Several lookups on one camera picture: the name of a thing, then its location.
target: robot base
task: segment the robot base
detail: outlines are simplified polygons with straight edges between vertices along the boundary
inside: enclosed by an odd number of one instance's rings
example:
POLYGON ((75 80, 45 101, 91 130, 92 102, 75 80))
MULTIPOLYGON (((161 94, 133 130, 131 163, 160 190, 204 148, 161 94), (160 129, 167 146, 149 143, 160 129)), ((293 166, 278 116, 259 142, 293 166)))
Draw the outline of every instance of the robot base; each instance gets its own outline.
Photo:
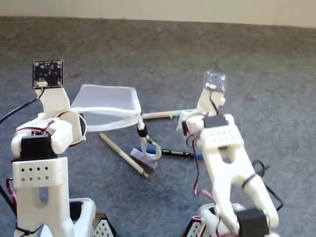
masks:
MULTIPOLYGON (((233 204, 233 209, 236 211, 244 210, 245 208, 238 203, 233 204)), ((215 204, 206 204, 203 205, 199 209, 199 213, 201 216, 201 221, 191 219, 189 224, 187 225, 186 230, 184 231, 182 237, 235 237, 232 234, 229 234, 229 230, 227 227, 220 221, 218 216, 216 216, 215 212, 215 204), (206 225, 206 229, 202 232, 204 224, 206 225)), ((269 235, 265 237, 280 237, 278 234, 271 232, 269 235)))
MULTIPOLYGON (((76 218, 78 212, 75 209, 71 210, 72 220, 74 223, 74 237, 115 237, 116 231, 107 219, 107 216, 102 213, 96 213, 94 220, 91 220, 91 215, 95 213, 95 204, 89 198, 70 199, 70 203, 82 203, 80 217, 76 218), (84 227, 85 223, 92 223, 87 230, 84 227)), ((49 227, 43 226, 40 237, 53 237, 49 227)))

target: gray carpet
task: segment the gray carpet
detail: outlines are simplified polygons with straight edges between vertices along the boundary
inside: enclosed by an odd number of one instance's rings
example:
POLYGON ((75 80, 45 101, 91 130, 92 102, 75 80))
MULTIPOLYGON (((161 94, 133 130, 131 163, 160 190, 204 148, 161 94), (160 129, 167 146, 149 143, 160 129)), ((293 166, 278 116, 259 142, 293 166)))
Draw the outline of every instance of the gray carpet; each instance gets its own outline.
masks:
MULTIPOLYGON (((271 166, 265 182, 284 199, 283 237, 316 231, 316 31, 246 25, 0 18, 1 115, 32 99, 32 62, 64 59, 71 101, 85 83, 133 86, 143 112, 193 108, 202 75, 229 76, 227 103, 251 159, 271 166)), ((33 119, 31 105, 1 125, 1 184, 12 175, 10 142, 15 127, 33 119)), ((165 148, 188 150, 175 133, 176 119, 148 123, 165 148)), ((139 144, 135 127, 107 133, 125 151, 139 144)), ((196 166, 163 157, 148 180, 141 178, 98 137, 67 151, 70 196, 90 197, 121 237, 178 237, 209 200, 194 197, 196 166)), ((211 189, 203 162, 201 188, 211 189)), ((234 187, 232 201, 251 206, 234 187)), ((0 199, 1 236, 13 236, 15 219, 0 199)))

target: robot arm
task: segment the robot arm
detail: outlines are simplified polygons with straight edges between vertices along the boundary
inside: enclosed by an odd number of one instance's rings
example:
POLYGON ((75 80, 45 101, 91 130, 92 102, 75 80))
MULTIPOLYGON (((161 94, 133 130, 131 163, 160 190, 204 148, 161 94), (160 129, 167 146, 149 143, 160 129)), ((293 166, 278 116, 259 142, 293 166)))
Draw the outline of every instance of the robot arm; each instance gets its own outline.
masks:
POLYGON ((181 116, 178 127, 181 124, 184 135, 197 138, 197 147, 202 151, 213 184, 216 213, 229 231, 239 235, 245 229, 230 202, 233 184, 241 186, 249 194, 257 209, 264 213, 266 225, 276 227, 276 208, 261 177, 255 173, 233 116, 218 114, 218 107, 225 103, 225 82, 225 75, 206 72, 205 87, 197 103, 197 111, 181 116), (223 155, 230 159, 230 163, 224 162, 223 155))
POLYGON ((43 113, 16 129, 11 142, 15 157, 21 156, 23 140, 35 137, 39 140, 49 140, 49 149, 59 155, 69 146, 85 139, 85 132, 81 129, 82 125, 85 125, 86 129, 85 121, 81 115, 71 110, 69 98, 63 87, 62 60, 34 62, 33 89, 40 96, 43 113))

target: white robot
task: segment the white robot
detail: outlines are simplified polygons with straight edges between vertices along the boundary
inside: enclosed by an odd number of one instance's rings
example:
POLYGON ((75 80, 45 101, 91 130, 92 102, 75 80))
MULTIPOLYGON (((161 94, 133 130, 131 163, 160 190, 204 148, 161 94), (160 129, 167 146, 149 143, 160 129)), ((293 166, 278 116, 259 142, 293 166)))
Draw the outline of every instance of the white robot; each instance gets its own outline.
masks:
POLYGON ((63 61, 34 62, 33 89, 43 113, 17 128, 11 148, 16 189, 15 237, 113 237, 107 216, 89 198, 69 199, 68 147, 85 140, 86 123, 70 108, 63 88, 63 61), (48 201, 40 188, 48 188, 48 201))
POLYGON ((270 231, 279 224, 267 190, 270 188, 255 172, 233 116, 218 112, 218 107, 225 103, 226 80, 224 74, 207 71, 196 112, 182 113, 179 117, 177 129, 182 130, 187 139, 193 137, 193 146, 202 152, 213 185, 211 198, 214 201, 200 208, 199 216, 192 218, 183 236, 278 237, 270 231), (256 208, 245 210, 230 202, 233 184, 249 194, 256 208))

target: wire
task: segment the wire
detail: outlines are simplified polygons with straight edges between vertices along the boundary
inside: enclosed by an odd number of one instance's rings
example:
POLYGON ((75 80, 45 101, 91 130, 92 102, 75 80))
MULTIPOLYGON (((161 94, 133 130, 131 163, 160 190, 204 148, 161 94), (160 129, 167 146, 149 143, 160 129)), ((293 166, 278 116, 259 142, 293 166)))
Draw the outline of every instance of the wire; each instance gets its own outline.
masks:
POLYGON ((16 195, 15 195, 15 192, 13 191, 13 188, 12 188, 11 182, 10 182, 12 180, 13 180, 12 178, 6 179, 6 187, 7 187, 8 191, 9 191, 9 193, 11 194, 13 205, 14 205, 15 210, 16 210, 17 209, 16 195))
POLYGON ((193 153, 194 153, 194 159, 195 159, 196 165, 197 165, 197 178, 196 178, 196 181, 195 181, 194 186, 193 186, 193 195, 194 195, 194 196, 198 196, 198 195, 200 195, 200 194, 205 194, 205 195, 207 195, 207 196, 215 203, 214 198, 213 198, 213 195, 210 194, 207 190, 202 189, 202 190, 199 190, 199 191, 198 191, 199 168, 198 168, 197 153, 196 153, 196 149, 195 149, 195 140, 196 140, 196 138, 193 139, 193 141, 192 141, 192 148, 193 148, 193 153))
POLYGON ((11 208, 11 210, 12 210, 13 214, 15 215, 15 217, 17 217, 16 209, 14 207, 14 204, 13 204, 12 200, 9 198, 9 196, 6 194, 6 192, 3 190, 1 185, 0 185, 0 193, 1 193, 2 197, 4 198, 4 200, 6 201, 6 203, 11 208))
POLYGON ((210 93, 209 93, 209 101, 212 103, 212 106, 213 106, 213 108, 214 108, 214 110, 215 110, 215 112, 216 112, 216 115, 219 115, 218 109, 217 109, 217 107, 216 107, 214 101, 212 100, 211 96, 212 96, 212 90, 211 90, 210 93))
POLYGON ((26 102, 25 104, 19 106, 18 108, 14 109, 11 112, 9 112, 8 114, 6 114, 2 119, 0 119, 0 124, 3 123, 5 120, 7 120, 12 115, 14 115, 16 112, 19 112, 20 110, 24 109, 25 107, 27 107, 30 104, 32 104, 32 103, 36 102, 37 100, 39 100, 41 98, 41 96, 43 95, 44 91, 45 91, 45 89, 43 88, 41 90, 41 94, 37 98, 26 102))
MULTIPOLYGON (((19 112, 20 110, 24 109, 25 107, 29 106, 30 104, 36 102, 37 100, 39 100, 41 98, 41 96, 44 94, 45 88, 41 88, 41 94, 33 99, 30 100, 28 102, 26 102, 25 104, 17 107, 16 109, 12 110, 11 112, 9 112, 8 114, 6 114, 2 119, 0 119, 0 124, 2 124, 4 121, 6 121, 9 117, 11 117, 12 115, 14 115, 15 113, 19 112)), ((4 200, 6 201, 6 203, 9 205, 9 207, 11 208, 13 214, 15 216, 16 215, 16 208, 14 206, 14 203, 12 202, 12 200, 9 198, 9 196, 6 194, 6 192, 4 191, 3 187, 0 185, 0 194, 2 195, 2 197, 4 198, 4 200)))
MULTIPOLYGON (((259 164, 259 165, 261 166, 261 169, 255 171, 255 172, 256 172, 256 174, 258 174, 258 175, 262 178, 262 177, 265 175, 266 170, 269 169, 270 166, 268 166, 268 165, 265 166, 265 165, 262 163, 262 161, 260 161, 260 160, 255 160, 255 161, 252 162, 252 166, 253 166, 254 168, 255 168, 255 165, 256 165, 256 164, 259 164)), ((281 208, 284 206, 284 203, 283 203, 282 199, 281 199, 268 185, 265 184, 265 186, 266 186, 266 189, 268 190, 268 192, 269 192, 272 196, 274 196, 274 198, 275 198, 276 200, 278 200, 278 202, 280 203, 280 205, 276 208, 276 210, 277 210, 277 211, 281 210, 281 208)))

